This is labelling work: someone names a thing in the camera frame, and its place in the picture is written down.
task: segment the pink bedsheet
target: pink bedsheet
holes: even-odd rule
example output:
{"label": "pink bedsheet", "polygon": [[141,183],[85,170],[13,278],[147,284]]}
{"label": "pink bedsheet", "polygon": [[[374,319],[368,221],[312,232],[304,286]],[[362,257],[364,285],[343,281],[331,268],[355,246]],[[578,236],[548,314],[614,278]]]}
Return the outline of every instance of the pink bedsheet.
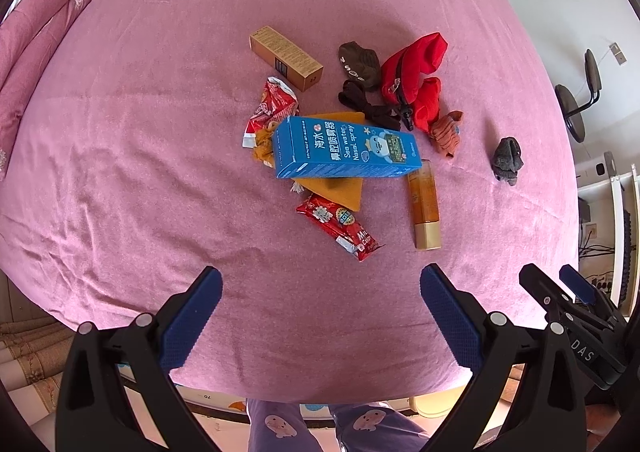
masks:
{"label": "pink bedsheet", "polygon": [[[421,35],[449,50],[442,105],[462,146],[433,160],[443,248],[417,252],[404,179],[367,180],[357,218],[384,248],[359,263],[308,219],[290,181],[241,147],[273,70],[249,50],[269,24],[324,64],[302,114],[341,110],[343,42],[381,61]],[[515,136],[518,184],[488,156]],[[540,58],[507,0],[93,0],[53,56],[0,186],[0,268],[75,327],[127,324],[205,264],[222,302],[175,381],[268,400],[355,402],[458,385],[418,292],[437,262],[487,310],[541,326],[518,286],[576,261],[574,169]]]}

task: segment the black chair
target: black chair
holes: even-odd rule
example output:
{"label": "black chair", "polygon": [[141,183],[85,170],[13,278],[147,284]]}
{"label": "black chair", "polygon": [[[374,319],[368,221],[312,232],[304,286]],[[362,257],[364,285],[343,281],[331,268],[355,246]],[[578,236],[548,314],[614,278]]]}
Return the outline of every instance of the black chair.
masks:
{"label": "black chair", "polygon": [[590,49],[584,54],[584,71],[587,75],[587,85],[591,92],[591,99],[588,103],[581,107],[578,107],[578,103],[575,101],[571,91],[565,86],[558,84],[556,86],[556,97],[560,103],[562,109],[562,116],[564,116],[564,124],[569,130],[574,140],[578,143],[584,141],[584,122],[582,120],[581,112],[589,109],[600,99],[600,91],[602,90],[602,82],[600,80],[600,72],[598,71],[598,65],[596,59]]}

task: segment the brown cardboard box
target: brown cardboard box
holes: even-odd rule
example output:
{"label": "brown cardboard box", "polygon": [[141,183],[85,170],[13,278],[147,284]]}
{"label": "brown cardboard box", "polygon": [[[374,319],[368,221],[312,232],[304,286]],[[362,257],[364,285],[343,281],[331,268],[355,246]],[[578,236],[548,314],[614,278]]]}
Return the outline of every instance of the brown cardboard box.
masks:
{"label": "brown cardboard box", "polygon": [[251,51],[269,63],[300,91],[306,91],[320,81],[322,64],[270,26],[260,28],[250,35],[249,42]]}

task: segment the pink pillow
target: pink pillow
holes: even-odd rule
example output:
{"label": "pink pillow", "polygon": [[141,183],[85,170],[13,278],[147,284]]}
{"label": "pink pillow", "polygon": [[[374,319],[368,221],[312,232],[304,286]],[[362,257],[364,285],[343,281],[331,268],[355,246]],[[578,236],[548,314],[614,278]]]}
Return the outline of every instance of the pink pillow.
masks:
{"label": "pink pillow", "polygon": [[0,26],[0,86],[42,26],[68,0],[21,0]]}
{"label": "pink pillow", "polygon": [[6,175],[24,109],[60,41],[89,2],[69,0],[24,49],[0,89],[0,181]]}

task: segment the candy wrapper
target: candy wrapper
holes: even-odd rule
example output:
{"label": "candy wrapper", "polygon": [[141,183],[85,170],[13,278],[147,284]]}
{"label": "candy wrapper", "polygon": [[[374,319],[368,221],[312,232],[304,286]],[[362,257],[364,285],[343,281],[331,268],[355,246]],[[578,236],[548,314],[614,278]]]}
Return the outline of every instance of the candy wrapper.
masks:
{"label": "candy wrapper", "polygon": [[335,241],[358,260],[364,260],[380,245],[356,221],[353,214],[339,204],[313,194],[296,212],[317,223]]}
{"label": "candy wrapper", "polygon": [[249,123],[242,137],[242,146],[255,147],[255,133],[267,127],[271,122],[280,123],[287,116],[298,114],[298,99],[296,94],[282,80],[269,77],[262,90],[260,105],[255,109],[254,115],[249,118]]}

